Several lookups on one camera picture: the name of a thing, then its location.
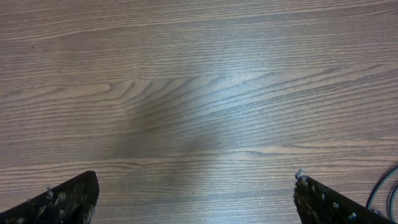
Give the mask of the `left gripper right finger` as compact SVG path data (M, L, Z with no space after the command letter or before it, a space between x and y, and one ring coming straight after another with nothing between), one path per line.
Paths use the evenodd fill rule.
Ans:
M295 178L293 198L302 224L394 224L390 218L305 175L302 169Z

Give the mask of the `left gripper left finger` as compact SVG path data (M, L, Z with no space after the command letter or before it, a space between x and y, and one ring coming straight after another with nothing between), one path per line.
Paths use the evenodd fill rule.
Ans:
M90 224L100 188L88 170L1 213L1 224Z

